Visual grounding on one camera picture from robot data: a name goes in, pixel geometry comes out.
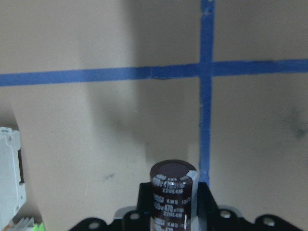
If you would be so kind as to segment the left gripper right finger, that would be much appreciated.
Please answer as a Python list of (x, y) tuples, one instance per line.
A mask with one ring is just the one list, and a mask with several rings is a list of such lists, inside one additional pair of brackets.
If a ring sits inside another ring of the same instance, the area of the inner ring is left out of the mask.
[(205, 182), (198, 183), (197, 216), (203, 231), (299, 231), (297, 226), (271, 214), (254, 222), (238, 215), (233, 208), (219, 207)]

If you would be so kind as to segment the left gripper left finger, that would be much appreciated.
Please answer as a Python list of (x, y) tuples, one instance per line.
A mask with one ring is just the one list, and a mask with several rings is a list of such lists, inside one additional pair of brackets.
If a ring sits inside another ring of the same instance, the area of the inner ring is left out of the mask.
[(136, 207), (114, 218), (107, 224), (100, 218), (85, 218), (73, 226), (72, 231), (149, 231), (152, 209), (152, 188), (150, 183), (141, 183), (139, 186)]

